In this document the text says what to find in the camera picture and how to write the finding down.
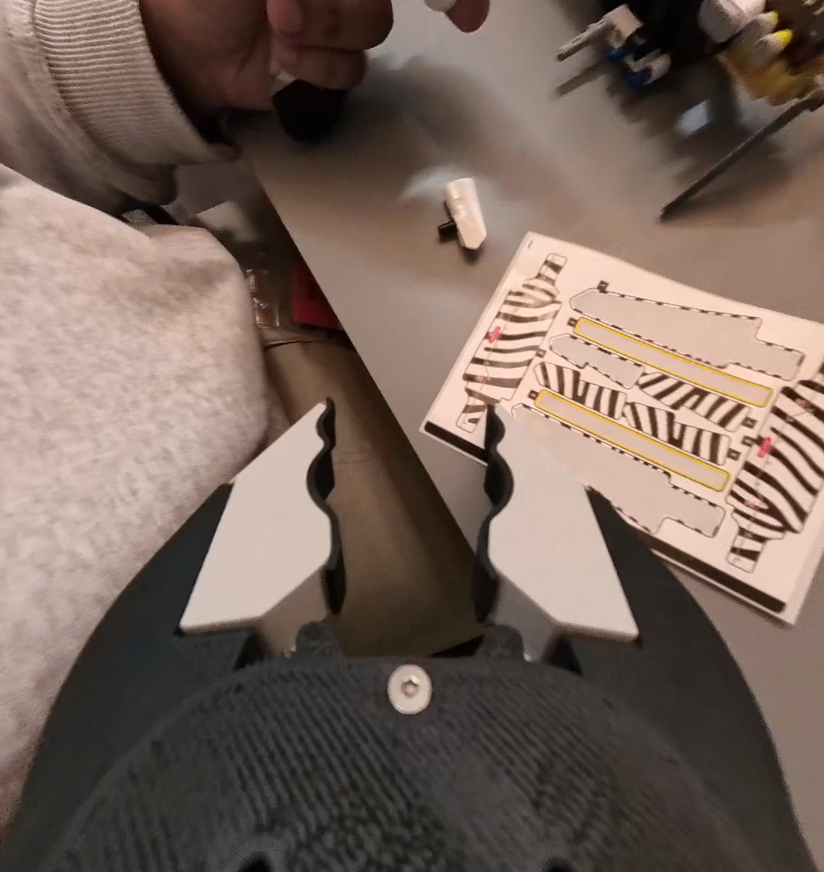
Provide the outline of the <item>person's left forearm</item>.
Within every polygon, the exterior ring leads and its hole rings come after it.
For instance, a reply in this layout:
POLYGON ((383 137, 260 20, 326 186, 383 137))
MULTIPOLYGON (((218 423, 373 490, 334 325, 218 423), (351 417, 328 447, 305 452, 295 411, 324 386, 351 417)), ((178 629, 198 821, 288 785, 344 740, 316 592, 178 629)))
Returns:
POLYGON ((229 159, 158 70, 137 2, 0 1, 0 189, 31 182, 105 213, 176 196, 229 159))

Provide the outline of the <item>person's left hand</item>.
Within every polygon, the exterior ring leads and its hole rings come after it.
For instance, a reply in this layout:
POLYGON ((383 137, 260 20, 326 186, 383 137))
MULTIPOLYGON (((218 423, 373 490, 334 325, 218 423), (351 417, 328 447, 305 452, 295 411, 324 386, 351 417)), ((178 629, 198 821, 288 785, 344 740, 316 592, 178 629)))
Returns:
POLYGON ((390 1, 142 1, 158 70, 193 114, 261 111, 283 72, 346 91, 394 24, 390 1))

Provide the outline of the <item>zebra striped lego helicopter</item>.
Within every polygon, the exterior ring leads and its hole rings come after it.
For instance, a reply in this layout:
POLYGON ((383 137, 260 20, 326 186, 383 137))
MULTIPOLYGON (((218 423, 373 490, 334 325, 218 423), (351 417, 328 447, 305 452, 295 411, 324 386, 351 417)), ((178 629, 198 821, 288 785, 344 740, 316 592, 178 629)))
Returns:
POLYGON ((730 81, 779 113, 660 212, 668 221, 758 145, 824 106, 824 1, 615 1, 559 47, 558 63, 595 45, 631 90, 716 60, 730 81))

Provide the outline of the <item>person's grey hoodie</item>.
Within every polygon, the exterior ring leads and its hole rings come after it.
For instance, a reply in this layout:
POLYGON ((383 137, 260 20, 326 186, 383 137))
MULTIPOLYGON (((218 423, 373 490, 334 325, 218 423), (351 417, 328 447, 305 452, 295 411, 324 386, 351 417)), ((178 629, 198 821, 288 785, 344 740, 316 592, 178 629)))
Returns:
POLYGON ((0 165, 0 837, 84 644, 271 414, 212 234, 134 228, 0 165))

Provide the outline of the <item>dark red object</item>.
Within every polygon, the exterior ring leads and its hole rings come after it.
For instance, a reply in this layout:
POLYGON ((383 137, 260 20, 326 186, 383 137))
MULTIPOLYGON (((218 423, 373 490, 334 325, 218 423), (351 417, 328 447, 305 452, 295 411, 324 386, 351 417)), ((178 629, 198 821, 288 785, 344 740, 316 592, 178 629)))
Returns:
POLYGON ((244 270, 255 323, 265 347, 347 343, 347 334, 306 261, 294 253, 244 270))

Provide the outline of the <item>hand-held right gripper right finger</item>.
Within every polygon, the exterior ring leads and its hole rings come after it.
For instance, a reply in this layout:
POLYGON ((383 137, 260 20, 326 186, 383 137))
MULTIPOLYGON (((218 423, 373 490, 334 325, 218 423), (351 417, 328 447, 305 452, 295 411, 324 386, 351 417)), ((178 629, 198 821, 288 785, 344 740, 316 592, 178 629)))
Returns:
POLYGON ((523 658, 565 637, 635 643, 640 632, 584 485, 503 407, 487 411, 477 535, 477 619, 514 630, 523 658))

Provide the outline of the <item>white lego piece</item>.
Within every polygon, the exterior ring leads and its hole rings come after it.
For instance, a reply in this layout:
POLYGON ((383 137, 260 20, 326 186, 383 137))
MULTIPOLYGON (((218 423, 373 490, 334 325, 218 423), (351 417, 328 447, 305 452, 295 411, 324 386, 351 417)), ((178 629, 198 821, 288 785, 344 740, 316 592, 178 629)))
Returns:
POLYGON ((442 204, 446 218, 437 229, 439 240, 454 241, 476 256, 487 236, 476 182, 471 177, 450 180, 443 187, 442 204))

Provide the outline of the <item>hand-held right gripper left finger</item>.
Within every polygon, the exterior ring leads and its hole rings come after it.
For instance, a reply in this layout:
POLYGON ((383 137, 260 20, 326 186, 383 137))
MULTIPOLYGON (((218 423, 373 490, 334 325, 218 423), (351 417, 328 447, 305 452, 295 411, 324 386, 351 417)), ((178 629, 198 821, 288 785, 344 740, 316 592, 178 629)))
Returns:
POLYGON ((329 505, 335 409, 330 398, 315 404, 231 481, 184 635, 245 629, 267 655, 289 655, 305 625, 341 611, 345 562, 329 505))

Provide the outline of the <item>person's khaki trousers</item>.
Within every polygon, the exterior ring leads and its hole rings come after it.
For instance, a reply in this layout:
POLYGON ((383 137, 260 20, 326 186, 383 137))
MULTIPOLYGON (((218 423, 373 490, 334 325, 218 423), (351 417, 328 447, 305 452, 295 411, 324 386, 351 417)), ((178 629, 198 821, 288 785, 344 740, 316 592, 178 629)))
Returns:
POLYGON ((263 331, 265 366, 294 423, 335 405, 332 452, 346 597, 333 618, 350 655, 433 656, 472 649, 475 557, 352 344, 335 334, 263 331))

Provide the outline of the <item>zebra sticker sheet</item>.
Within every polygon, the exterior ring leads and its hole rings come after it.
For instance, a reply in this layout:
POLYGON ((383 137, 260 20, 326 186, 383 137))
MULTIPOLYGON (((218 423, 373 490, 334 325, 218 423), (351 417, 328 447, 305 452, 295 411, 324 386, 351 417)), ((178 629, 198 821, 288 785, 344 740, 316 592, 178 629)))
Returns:
POLYGON ((782 624, 824 554, 824 325, 527 234, 422 421, 532 424, 661 558, 782 624))

